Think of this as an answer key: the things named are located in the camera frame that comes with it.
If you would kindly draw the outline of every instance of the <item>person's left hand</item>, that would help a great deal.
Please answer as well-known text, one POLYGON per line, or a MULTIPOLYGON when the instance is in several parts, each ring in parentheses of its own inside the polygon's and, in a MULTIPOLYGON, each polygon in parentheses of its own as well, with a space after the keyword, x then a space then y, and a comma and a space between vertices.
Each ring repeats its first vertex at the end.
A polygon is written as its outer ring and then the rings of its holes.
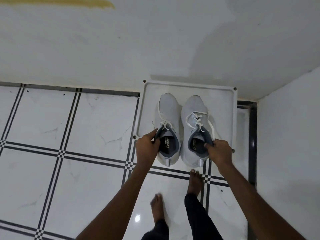
POLYGON ((160 139, 158 138, 154 143, 152 143, 152 138, 157 133, 158 129, 154 129, 150 133, 139 138, 136 144, 137 149, 137 166, 149 171, 155 158, 158 154, 160 139))

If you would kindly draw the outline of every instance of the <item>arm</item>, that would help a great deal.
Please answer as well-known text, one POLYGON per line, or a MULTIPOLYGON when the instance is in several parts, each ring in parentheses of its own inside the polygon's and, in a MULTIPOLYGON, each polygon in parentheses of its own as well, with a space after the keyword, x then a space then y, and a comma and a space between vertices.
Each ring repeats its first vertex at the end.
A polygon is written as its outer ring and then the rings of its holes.
POLYGON ((109 204, 78 235, 77 240, 121 240, 126 232, 142 183, 158 153, 160 140, 152 143, 157 129, 138 139, 137 164, 130 178, 109 204))
POLYGON ((256 192, 254 187, 239 173, 231 160, 231 147, 227 141, 214 141, 214 147, 206 144, 210 159, 228 182, 252 230, 259 240, 305 240, 256 192))

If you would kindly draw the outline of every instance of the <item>foot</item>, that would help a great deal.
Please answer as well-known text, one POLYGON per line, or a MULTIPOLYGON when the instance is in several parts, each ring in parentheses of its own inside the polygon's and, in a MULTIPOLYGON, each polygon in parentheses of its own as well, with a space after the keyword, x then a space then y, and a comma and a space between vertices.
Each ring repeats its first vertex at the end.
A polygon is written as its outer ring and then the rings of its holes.
POLYGON ((150 205, 154 223, 156 224, 159 220, 164 220, 165 214, 163 212, 162 195, 160 193, 154 195, 154 198, 150 202, 150 205))
POLYGON ((194 193, 196 196, 199 195, 203 185, 202 175, 199 174, 199 171, 195 172, 194 169, 190 171, 190 178, 189 178, 189 186, 188 186, 188 193, 194 193))

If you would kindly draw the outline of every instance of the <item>hand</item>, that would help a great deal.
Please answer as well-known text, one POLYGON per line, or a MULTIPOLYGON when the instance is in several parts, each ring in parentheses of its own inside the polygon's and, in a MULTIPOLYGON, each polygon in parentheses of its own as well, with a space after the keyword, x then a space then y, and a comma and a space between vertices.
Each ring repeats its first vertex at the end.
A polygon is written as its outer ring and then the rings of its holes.
POLYGON ((150 133, 139 138, 136 144, 137 149, 137 166, 149 171, 155 158, 158 154, 160 139, 158 138, 154 143, 152 143, 152 138, 157 133, 158 129, 154 129, 150 133))
POLYGON ((214 146, 211 146, 206 143, 204 146, 208 149, 209 158, 217 165, 219 172, 221 173, 221 170, 223 170, 225 166, 233 166, 231 156, 232 148, 225 140, 215 139, 213 144, 214 146))

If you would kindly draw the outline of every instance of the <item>person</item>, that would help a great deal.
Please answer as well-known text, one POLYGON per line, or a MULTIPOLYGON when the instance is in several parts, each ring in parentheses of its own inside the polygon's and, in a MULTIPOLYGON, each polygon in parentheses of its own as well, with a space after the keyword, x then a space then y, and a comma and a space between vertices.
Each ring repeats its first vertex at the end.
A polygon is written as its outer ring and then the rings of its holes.
MULTIPOLYGON (((158 153, 160 140, 152 141, 157 129, 139 138, 136 143, 137 164, 119 192, 109 204, 78 235, 77 240, 121 240, 126 232, 142 183, 158 153)), ((214 140, 214 146, 205 145, 209 158, 226 179, 246 219, 259 240, 302 240, 301 236, 256 192, 254 187, 239 173, 231 160, 231 147, 227 141, 214 140)), ((189 186, 184 203, 194 240, 222 239, 214 223, 198 201, 203 184, 202 175, 190 172, 189 186)), ((155 226, 142 240, 167 240, 169 228, 165 222, 162 195, 156 194, 151 201, 155 226)))

